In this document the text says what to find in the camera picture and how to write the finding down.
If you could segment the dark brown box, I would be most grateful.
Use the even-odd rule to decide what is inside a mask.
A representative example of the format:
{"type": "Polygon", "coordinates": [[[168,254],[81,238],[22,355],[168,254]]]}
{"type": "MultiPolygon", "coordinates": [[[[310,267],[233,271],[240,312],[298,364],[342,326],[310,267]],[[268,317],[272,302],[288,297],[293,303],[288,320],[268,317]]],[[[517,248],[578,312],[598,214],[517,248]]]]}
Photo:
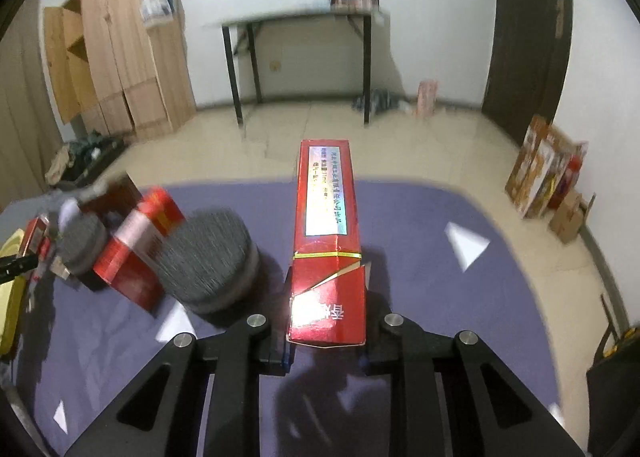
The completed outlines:
{"type": "Polygon", "coordinates": [[[109,228],[119,225],[142,199],[142,193],[127,172],[93,183],[77,197],[82,214],[94,214],[109,228]]]}

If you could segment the yellow plastic basin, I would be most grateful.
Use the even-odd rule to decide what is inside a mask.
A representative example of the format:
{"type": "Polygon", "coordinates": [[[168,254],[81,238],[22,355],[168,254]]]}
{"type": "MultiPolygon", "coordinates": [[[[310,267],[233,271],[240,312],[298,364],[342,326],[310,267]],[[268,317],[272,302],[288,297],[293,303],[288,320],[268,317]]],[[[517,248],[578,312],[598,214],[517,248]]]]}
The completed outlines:
{"type": "MultiPolygon", "coordinates": [[[[16,229],[1,248],[1,258],[17,255],[24,237],[24,229],[16,229]]],[[[25,291],[26,279],[17,276],[12,281],[1,284],[0,290],[0,354],[6,356],[12,351],[18,317],[25,291]]]]}

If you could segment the dark door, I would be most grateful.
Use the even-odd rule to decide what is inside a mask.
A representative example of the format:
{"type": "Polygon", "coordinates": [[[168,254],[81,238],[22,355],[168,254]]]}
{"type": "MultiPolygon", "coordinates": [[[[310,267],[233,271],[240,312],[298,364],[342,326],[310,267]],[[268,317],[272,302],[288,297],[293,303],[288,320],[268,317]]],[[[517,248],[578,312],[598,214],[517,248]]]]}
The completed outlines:
{"type": "Polygon", "coordinates": [[[573,0],[497,0],[482,113],[513,143],[535,115],[554,119],[572,29],[573,0]]]}

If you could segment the white plastic bag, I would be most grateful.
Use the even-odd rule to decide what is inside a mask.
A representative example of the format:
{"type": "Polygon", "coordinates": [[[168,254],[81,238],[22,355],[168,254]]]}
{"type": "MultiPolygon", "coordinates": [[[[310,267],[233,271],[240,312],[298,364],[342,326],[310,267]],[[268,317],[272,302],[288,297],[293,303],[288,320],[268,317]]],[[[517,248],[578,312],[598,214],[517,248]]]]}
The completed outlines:
{"type": "Polygon", "coordinates": [[[175,0],[142,0],[141,21],[144,28],[170,23],[175,17],[175,0]]]}

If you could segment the pink snack bag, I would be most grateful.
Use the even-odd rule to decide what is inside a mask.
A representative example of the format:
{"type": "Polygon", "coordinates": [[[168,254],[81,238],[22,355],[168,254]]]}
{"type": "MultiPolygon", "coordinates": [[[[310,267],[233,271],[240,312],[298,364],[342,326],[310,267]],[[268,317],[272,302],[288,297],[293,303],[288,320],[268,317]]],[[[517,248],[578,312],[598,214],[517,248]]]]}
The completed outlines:
{"type": "Polygon", "coordinates": [[[436,107],[438,81],[427,79],[420,82],[416,93],[416,116],[432,116],[436,107]]]}

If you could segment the small brown carton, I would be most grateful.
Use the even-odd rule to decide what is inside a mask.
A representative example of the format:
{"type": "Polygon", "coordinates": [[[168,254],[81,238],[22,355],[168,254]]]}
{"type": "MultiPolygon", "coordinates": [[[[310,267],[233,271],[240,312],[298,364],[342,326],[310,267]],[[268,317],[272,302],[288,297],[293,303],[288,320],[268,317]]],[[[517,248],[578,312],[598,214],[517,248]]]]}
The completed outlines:
{"type": "Polygon", "coordinates": [[[582,193],[575,190],[566,194],[549,222],[550,231],[559,241],[571,243],[576,239],[586,224],[596,197],[596,194],[592,194],[589,199],[585,199],[582,193]]]}

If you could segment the brown checkered small box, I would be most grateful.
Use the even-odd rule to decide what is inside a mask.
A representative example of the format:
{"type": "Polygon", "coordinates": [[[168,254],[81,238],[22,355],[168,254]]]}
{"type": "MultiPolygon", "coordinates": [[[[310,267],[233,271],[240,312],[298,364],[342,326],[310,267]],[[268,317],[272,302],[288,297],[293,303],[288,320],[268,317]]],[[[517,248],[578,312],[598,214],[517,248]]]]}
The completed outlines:
{"type": "Polygon", "coordinates": [[[67,281],[70,278],[70,271],[67,269],[60,257],[55,257],[52,260],[50,264],[50,271],[63,281],[67,281]]]}

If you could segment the large black sponge puck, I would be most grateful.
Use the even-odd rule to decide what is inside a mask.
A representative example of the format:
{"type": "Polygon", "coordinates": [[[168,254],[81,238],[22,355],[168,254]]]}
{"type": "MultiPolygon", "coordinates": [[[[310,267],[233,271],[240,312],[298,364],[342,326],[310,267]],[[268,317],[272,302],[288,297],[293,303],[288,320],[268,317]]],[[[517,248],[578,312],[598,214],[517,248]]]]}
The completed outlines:
{"type": "Polygon", "coordinates": [[[244,299],[260,266],[256,243],[229,208],[209,208],[185,218],[164,240],[156,274],[167,295],[200,316],[244,299]]]}

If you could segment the small black sponge puck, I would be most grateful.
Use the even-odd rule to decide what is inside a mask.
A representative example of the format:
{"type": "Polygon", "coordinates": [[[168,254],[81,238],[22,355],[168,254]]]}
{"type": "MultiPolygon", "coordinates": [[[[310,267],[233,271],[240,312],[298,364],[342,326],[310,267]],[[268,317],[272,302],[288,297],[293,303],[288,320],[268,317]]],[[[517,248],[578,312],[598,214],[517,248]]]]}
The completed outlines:
{"type": "Polygon", "coordinates": [[[79,276],[92,270],[107,238],[107,229],[96,214],[79,214],[61,233],[58,256],[70,274],[79,276]]]}

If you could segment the wooden wardrobe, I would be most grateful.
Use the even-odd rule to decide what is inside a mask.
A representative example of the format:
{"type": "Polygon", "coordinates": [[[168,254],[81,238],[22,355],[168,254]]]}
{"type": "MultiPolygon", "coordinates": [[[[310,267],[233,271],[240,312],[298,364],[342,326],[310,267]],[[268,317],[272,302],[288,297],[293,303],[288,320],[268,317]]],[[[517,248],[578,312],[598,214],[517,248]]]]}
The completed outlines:
{"type": "Polygon", "coordinates": [[[144,28],[142,0],[40,0],[41,47],[54,118],[148,140],[195,114],[180,0],[170,23],[144,28]]]}

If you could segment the open black suitcase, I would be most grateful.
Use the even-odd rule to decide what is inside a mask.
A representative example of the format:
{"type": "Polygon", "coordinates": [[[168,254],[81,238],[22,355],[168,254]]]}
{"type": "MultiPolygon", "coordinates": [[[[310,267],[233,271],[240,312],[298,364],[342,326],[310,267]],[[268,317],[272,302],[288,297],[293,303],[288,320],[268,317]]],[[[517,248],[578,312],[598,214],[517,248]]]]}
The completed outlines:
{"type": "Polygon", "coordinates": [[[122,136],[92,131],[85,138],[65,143],[44,175],[49,188],[73,191],[92,184],[124,151],[122,136]]]}

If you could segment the red white cigarette box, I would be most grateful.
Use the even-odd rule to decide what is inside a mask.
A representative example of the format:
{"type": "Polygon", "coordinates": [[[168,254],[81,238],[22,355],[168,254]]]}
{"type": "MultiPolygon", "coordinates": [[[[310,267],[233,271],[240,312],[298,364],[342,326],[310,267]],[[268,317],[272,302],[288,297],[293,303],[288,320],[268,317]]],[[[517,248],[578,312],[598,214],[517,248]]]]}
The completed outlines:
{"type": "Polygon", "coordinates": [[[184,215],[165,188],[151,188],[116,229],[93,271],[141,309],[152,312],[164,291],[156,258],[184,215]]]}

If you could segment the small red toy pack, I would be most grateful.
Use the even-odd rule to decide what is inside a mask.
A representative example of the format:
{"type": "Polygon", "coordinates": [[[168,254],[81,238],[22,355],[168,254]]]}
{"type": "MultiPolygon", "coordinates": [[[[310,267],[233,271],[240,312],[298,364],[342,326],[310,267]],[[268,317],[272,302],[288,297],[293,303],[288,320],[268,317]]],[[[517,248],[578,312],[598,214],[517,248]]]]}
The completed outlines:
{"type": "Polygon", "coordinates": [[[50,264],[50,255],[53,253],[50,225],[46,216],[30,220],[18,251],[24,274],[34,283],[42,280],[50,264]]]}

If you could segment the shiny red long box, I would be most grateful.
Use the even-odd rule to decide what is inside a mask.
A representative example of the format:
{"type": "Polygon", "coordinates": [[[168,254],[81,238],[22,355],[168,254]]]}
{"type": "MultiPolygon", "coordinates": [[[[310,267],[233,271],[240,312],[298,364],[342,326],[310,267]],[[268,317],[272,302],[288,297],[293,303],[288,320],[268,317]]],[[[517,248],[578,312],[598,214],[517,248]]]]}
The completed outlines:
{"type": "Polygon", "coordinates": [[[346,140],[303,140],[297,171],[288,341],[358,347],[367,337],[354,171],[346,140]]]}

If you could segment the grey blanket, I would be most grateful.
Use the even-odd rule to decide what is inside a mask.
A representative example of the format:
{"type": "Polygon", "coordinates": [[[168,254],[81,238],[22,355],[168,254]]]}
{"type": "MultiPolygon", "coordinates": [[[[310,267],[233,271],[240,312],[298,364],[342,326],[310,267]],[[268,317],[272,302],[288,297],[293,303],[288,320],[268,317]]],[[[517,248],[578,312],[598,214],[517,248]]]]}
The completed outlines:
{"type": "Polygon", "coordinates": [[[33,217],[60,210],[65,200],[76,195],[76,192],[55,190],[10,203],[0,214],[1,243],[4,243],[17,229],[25,229],[33,217]]]}

